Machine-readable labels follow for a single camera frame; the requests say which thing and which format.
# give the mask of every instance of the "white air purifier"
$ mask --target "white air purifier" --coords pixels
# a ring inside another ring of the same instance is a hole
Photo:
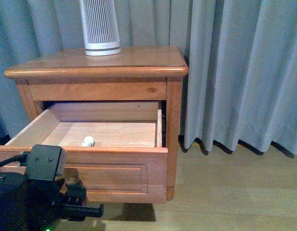
[[[113,0],[80,0],[86,55],[121,52]]]

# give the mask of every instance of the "open drawer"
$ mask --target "open drawer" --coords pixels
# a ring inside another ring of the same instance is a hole
[[[85,136],[94,147],[81,147]],[[162,144],[159,102],[56,103],[5,146],[0,160],[30,151],[34,144],[67,151],[64,176],[78,177],[89,201],[166,201],[167,148]],[[11,163],[0,169],[24,173]]]

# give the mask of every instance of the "nightstand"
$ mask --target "nightstand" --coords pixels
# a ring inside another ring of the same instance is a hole
[[[91,201],[172,200],[187,73],[173,46],[109,56],[70,49],[11,67],[5,76],[15,80],[30,124],[0,146],[0,159],[36,143],[59,145],[68,153],[64,177],[79,177]],[[94,147],[80,147],[86,135]],[[24,171],[13,164],[1,170]]]

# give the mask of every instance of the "screw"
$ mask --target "screw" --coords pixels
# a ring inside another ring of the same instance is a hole
[[[6,176],[3,175],[3,176],[0,176],[0,180],[5,180]]]

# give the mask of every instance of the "black cable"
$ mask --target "black cable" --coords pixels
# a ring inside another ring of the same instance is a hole
[[[19,161],[21,163],[25,163],[25,161],[27,159],[27,156],[28,156],[28,154],[15,155],[15,156],[13,156],[13,157],[11,157],[9,159],[3,160],[3,161],[0,162],[0,168],[2,166],[5,166],[5,165],[11,163],[11,162]]]

